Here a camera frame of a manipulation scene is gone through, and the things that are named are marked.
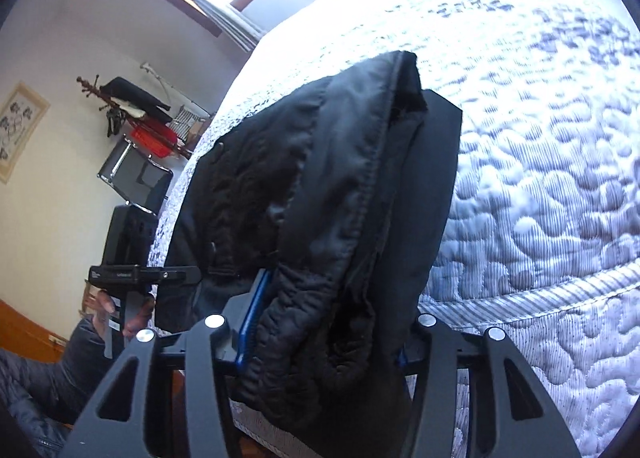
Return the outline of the person's left hand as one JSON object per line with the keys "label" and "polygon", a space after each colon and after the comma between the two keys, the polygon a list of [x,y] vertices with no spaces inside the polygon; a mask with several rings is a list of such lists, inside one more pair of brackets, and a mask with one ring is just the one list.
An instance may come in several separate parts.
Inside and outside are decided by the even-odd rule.
{"label": "person's left hand", "polygon": [[[84,303],[85,307],[92,311],[92,326],[102,340],[105,340],[108,320],[115,314],[115,304],[111,297],[103,290],[95,294],[89,294]],[[122,335],[130,340],[138,331],[149,326],[155,306],[154,298],[149,294],[143,300],[137,314],[126,322],[122,328]]]}

